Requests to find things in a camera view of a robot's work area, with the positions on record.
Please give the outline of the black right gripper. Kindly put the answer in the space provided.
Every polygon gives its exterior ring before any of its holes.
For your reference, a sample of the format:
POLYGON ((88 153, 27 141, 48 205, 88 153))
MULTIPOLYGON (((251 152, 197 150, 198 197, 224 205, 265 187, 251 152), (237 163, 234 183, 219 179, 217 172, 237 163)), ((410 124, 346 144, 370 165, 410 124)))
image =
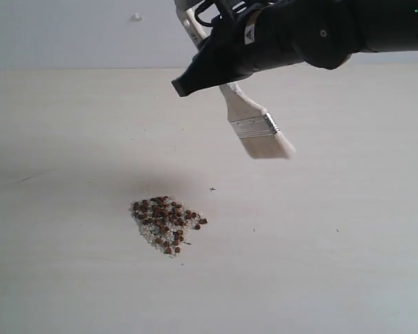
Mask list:
POLYGON ((198 14, 211 7, 216 16, 198 18, 210 29, 202 50, 171 81, 180 97, 305 61, 301 39, 309 1, 202 1, 198 14))

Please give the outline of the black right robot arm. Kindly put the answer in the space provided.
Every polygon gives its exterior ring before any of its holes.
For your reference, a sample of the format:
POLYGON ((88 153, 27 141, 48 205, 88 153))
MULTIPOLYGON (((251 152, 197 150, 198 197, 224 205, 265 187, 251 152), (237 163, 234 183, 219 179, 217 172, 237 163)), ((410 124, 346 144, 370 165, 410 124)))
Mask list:
POLYGON ((197 54, 173 81, 181 96, 307 63, 333 70, 353 54, 418 51, 418 0, 177 1, 197 54))

